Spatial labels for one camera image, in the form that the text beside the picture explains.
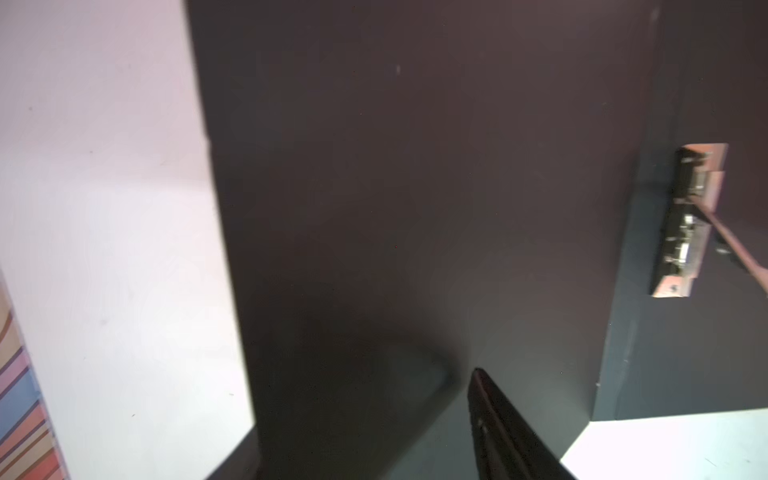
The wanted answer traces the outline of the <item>white and black file folder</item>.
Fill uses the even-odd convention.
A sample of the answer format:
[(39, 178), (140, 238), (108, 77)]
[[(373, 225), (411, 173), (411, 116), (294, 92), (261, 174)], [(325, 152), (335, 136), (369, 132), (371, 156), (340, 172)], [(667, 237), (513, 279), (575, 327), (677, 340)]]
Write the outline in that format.
[(258, 479), (477, 479), (485, 370), (589, 426), (764, 409), (767, 295), (654, 298), (676, 150), (767, 259), (763, 1), (189, 1)]

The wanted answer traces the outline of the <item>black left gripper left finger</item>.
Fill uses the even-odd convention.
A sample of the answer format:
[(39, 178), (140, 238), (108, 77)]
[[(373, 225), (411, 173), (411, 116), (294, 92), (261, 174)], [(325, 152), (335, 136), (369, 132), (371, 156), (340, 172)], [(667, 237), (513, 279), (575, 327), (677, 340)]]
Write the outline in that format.
[(261, 449), (254, 426), (231, 454), (207, 477), (208, 480), (257, 480), (260, 477)]

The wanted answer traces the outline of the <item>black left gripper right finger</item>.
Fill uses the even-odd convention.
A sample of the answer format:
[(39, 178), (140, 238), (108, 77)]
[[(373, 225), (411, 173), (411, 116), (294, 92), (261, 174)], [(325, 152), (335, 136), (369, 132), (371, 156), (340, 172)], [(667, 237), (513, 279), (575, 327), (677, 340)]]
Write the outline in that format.
[(574, 480), (485, 370), (473, 370), (467, 398), (481, 480)]

